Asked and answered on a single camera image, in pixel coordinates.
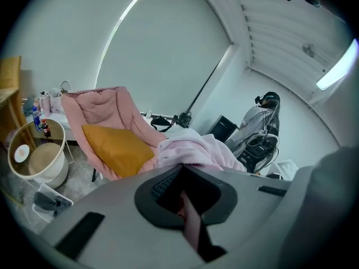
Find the person's left hand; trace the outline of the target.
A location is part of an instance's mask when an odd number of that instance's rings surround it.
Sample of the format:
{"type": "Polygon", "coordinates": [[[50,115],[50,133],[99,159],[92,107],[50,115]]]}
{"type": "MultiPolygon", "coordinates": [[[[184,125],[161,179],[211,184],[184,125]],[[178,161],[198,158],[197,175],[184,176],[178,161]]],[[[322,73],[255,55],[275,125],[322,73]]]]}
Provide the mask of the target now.
{"type": "Polygon", "coordinates": [[[177,215],[184,220],[183,235],[195,251],[199,250],[201,217],[194,208],[185,191],[180,194],[183,206],[177,215]]]}

